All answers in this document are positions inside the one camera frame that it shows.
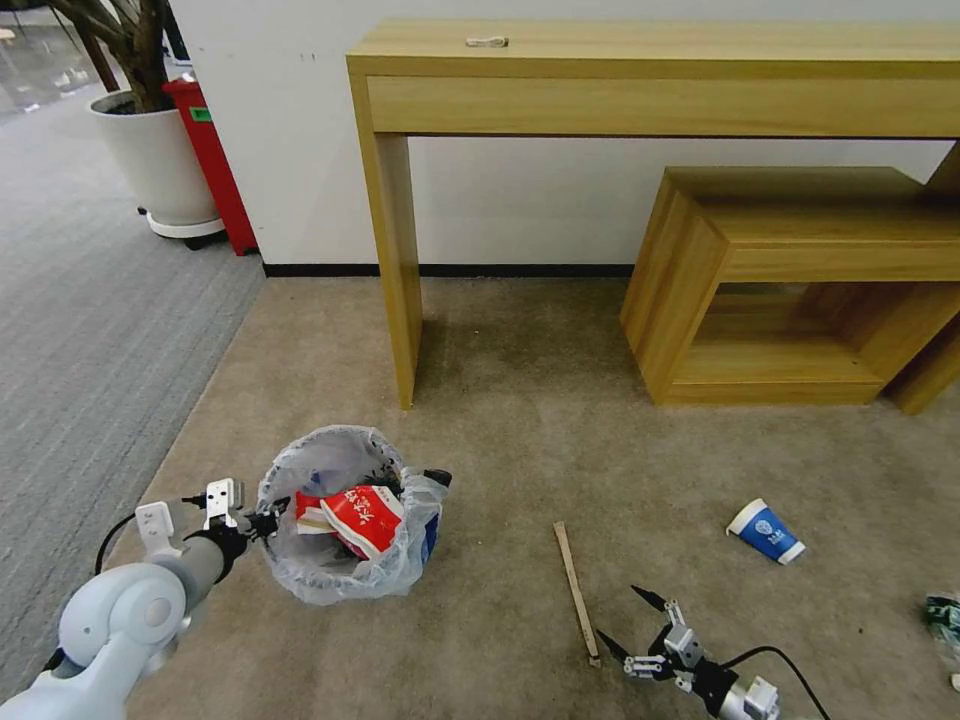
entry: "black wire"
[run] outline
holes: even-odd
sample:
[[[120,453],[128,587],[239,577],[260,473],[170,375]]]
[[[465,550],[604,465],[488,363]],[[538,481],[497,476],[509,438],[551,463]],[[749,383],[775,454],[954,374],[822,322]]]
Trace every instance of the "black wire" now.
[[[727,662],[723,663],[723,665],[721,665],[720,667],[724,669],[730,669],[735,665],[739,665],[744,660],[749,660],[754,655],[759,655],[762,652],[772,652],[776,655],[779,655],[780,659],[783,660],[787,665],[789,665],[791,670],[793,670],[794,675],[797,676],[797,679],[800,681],[800,684],[803,685],[803,689],[807,691],[807,695],[809,695],[810,699],[813,700],[813,704],[817,706],[817,710],[820,711],[820,714],[823,716],[823,719],[830,720],[830,715],[827,713],[826,710],[823,709],[823,705],[820,703],[820,699],[817,697],[817,694],[813,692],[813,688],[810,687],[810,683],[807,682],[807,679],[803,676],[803,673],[800,672],[800,668],[798,668],[794,664],[793,660],[788,658],[787,654],[778,647],[775,647],[773,645],[761,645],[760,647],[755,647],[752,650],[747,650],[745,653],[737,655],[733,660],[728,660]]]
[[[54,650],[53,655],[50,656],[50,659],[47,660],[47,664],[43,666],[43,671],[56,670],[66,657],[67,654],[63,651],[63,648],[57,648]]]
[[[134,517],[136,517],[134,513],[130,513],[123,520],[110,528],[110,532],[107,533],[107,536],[103,539],[103,542],[100,543],[100,549],[97,551],[97,561],[93,565],[94,575],[99,575],[103,570],[103,558],[107,554],[107,545],[110,544],[110,540],[112,540],[113,536],[123,529],[124,525],[133,520]]]

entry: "beige carpet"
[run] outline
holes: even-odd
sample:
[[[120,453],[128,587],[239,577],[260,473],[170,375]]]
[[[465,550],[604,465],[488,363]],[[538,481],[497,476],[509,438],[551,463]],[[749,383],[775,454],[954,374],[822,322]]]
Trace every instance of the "beige carpet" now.
[[[290,440],[379,427],[448,468],[440,543],[407,598],[301,605],[259,552],[138,689],[134,719],[702,718],[669,684],[587,665],[551,522],[597,627],[636,651],[681,600],[716,659],[773,643],[834,718],[955,717],[920,606],[960,587],[960,394],[917,418],[865,408],[650,405],[617,324],[620,281],[427,281],[413,411],[397,410],[376,280],[271,280],[149,497],[233,475]],[[809,546],[779,567],[723,529],[762,495]],[[118,560],[137,556],[125,538]],[[776,658],[784,717],[815,716]]]

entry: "floor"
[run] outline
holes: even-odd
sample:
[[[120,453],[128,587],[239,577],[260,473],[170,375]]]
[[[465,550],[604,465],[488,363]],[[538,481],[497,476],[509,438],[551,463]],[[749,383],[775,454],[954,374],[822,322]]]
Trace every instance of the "floor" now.
[[[259,552],[130,703],[134,720],[703,718],[669,684],[586,661],[551,523],[596,627],[639,651],[682,603],[707,650],[783,648],[835,718],[955,717],[920,608],[960,587],[960,388],[916,418],[848,408],[655,408],[617,323],[620,280],[427,280],[416,403],[397,409],[373,279],[271,280],[148,490],[252,489],[289,441],[379,427],[454,474],[408,597],[315,608]],[[808,545],[781,567],[723,529],[762,496]],[[115,561],[139,557],[125,537]],[[784,717],[816,711],[776,658]]]
[[[0,697],[136,506],[263,283],[147,228],[86,112],[0,124]]]

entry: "plastic garbage bag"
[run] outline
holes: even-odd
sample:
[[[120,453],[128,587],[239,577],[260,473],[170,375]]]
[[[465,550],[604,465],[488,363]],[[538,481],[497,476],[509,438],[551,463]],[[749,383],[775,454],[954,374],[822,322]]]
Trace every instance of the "plastic garbage bag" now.
[[[437,540],[447,488],[403,460],[376,428],[330,425],[288,445],[260,483],[258,509],[299,490],[329,496],[365,477],[393,469],[400,476],[403,520],[393,544],[373,560],[344,553],[331,535],[298,535],[295,504],[280,518],[277,536],[263,544],[274,579],[303,602],[406,595],[420,579]]]

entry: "potted plant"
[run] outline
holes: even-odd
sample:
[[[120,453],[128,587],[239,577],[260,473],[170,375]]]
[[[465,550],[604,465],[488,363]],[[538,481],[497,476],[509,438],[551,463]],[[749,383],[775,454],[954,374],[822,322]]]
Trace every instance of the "potted plant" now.
[[[223,229],[207,181],[164,92],[166,0],[50,0],[103,42],[130,84],[89,109],[137,202],[158,235],[197,238]]]

